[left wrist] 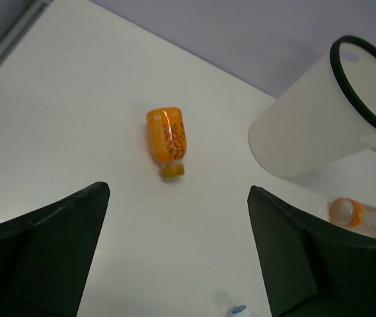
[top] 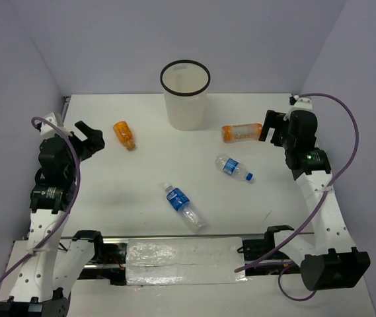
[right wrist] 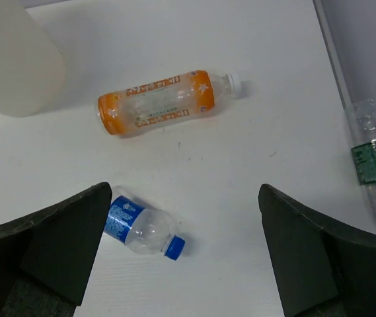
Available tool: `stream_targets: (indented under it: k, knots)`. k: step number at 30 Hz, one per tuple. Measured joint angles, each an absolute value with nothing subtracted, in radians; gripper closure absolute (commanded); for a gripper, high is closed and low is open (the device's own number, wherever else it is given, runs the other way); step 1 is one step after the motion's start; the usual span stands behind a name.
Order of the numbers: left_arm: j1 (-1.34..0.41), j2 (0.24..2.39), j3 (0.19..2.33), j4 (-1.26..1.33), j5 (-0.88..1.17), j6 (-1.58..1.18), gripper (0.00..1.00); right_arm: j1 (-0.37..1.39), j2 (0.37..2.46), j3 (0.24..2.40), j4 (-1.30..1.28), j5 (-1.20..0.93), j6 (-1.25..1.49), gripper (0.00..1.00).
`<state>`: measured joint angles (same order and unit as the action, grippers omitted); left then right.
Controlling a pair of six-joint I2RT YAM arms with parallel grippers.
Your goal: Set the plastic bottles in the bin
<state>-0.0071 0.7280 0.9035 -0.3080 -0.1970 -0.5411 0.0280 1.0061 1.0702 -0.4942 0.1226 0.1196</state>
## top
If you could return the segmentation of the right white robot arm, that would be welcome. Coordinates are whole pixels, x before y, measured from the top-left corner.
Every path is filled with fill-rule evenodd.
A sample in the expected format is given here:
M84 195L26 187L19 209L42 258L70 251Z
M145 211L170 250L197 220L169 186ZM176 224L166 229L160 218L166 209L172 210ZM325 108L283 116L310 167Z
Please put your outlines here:
M314 244L298 229L270 227L265 233L265 254L241 267L257 267L266 258L285 254L299 266L301 278L310 291L355 287L370 266L369 254L358 250L344 222L333 188L335 178L326 153L316 146L317 117L308 110L284 114L266 113L259 140L273 130L271 144L282 147L285 162L299 186L309 210L306 224L313 227Z

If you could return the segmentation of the orange and white labelled bottle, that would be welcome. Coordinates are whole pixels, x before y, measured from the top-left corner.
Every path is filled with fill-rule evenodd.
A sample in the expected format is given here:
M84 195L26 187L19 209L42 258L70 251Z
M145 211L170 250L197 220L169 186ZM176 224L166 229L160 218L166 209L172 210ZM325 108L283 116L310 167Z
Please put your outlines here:
M221 128L222 140L225 143L258 140L262 131L261 123L241 125L224 125Z

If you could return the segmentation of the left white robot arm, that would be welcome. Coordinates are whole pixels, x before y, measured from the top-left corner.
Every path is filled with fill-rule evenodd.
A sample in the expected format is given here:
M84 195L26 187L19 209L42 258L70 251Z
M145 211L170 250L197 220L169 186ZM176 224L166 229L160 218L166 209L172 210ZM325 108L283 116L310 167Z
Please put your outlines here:
M32 125L43 136L40 167L30 193L30 228L26 254L1 277L14 270L19 276L8 299L0 300L0 316L67 316L71 289L84 266L100 262L106 254L97 230L80 230L73 246L57 262L62 232L81 185L80 163L105 147L98 129L78 121L75 127L86 137L79 139L46 118L34 117Z

